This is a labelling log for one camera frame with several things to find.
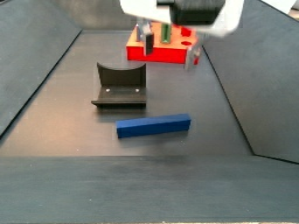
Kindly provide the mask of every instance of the green peg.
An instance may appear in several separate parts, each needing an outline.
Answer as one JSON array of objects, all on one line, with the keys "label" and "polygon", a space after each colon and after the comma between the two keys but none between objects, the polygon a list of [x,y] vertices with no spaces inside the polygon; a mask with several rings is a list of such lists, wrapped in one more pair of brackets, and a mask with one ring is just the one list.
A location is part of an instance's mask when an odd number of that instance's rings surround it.
[{"label": "green peg", "polygon": [[161,43],[170,44],[172,26],[169,24],[161,24]]}]

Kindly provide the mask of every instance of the dark gray surface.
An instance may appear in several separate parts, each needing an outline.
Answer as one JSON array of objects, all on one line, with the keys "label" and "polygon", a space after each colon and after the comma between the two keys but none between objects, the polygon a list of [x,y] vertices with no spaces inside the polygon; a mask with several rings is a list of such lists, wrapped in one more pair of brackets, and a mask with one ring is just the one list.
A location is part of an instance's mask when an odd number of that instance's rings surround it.
[{"label": "dark gray surface", "polygon": [[299,166],[261,157],[1,157],[0,179],[0,223],[299,221]]},{"label": "dark gray surface", "polygon": [[0,135],[78,33],[46,0],[0,5]]},{"label": "dark gray surface", "polygon": [[204,45],[257,155],[299,162],[299,23],[245,1],[237,31]]},{"label": "dark gray surface", "polygon": [[[200,65],[146,63],[145,109],[97,110],[97,62],[136,67],[126,61],[129,32],[78,36],[41,91],[0,142],[0,156],[250,155],[205,55]],[[190,129],[117,140],[116,120],[188,113]]]},{"label": "dark gray surface", "polygon": [[128,16],[118,0],[49,0],[63,10],[84,30],[130,31],[136,17]]}]

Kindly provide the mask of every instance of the white robot part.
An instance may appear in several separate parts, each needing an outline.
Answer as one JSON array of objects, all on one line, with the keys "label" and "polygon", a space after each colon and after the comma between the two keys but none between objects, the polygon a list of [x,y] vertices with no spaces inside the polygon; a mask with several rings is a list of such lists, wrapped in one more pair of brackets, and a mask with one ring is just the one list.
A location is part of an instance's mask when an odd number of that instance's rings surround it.
[{"label": "white robot part", "polygon": [[[225,37],[238,27],[238,20],[244,0],[225,0],[218,16],[212,25],[186,26],[196,32],[205,33],[214,37]],[[125,14],[146,18],[153,21],[170,24],[168,6],[156,7],[156,0],[120,0],[120,6]]]},{"label": "white robot part", "polygon": [[294,6],[294,4],[299,4],[299,1],[296,0],[262,0],[266,4],[273,6],[277,10],[280,10],[284,14],[286,14]]}]

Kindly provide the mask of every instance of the blue block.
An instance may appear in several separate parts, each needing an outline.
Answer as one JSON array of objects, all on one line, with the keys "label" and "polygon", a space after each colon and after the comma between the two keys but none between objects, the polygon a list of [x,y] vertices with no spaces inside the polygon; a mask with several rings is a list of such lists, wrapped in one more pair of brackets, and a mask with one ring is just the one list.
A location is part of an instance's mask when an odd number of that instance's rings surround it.
[{"label": "blue block", "polygon": [[188,130],[190,120],[188,114],[178,114],[116,121],[117,138]]}]

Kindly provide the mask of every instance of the red base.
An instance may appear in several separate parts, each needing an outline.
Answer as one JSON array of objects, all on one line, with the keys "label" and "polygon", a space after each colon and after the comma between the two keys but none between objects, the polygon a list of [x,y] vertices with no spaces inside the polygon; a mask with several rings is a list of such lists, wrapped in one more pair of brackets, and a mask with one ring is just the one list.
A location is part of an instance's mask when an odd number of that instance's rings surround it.
[{"label": "red base", "polygon": [[192,30],[189,30],[185,27],[181,27],[181,36],[182,37],[189,37],[192,35]]},{"label": "red base", "polygon": [[144,44],[136,42],[136,29],[133,30],[125,45],[126,59],[184,64],[186,48],[196,42],[194,32],[190,32],[189,37],[182,37],[181,27],[173,26],[170,44],[160,43],[160,23],[152,23],[152,32],[153,52],[144,55]]}]

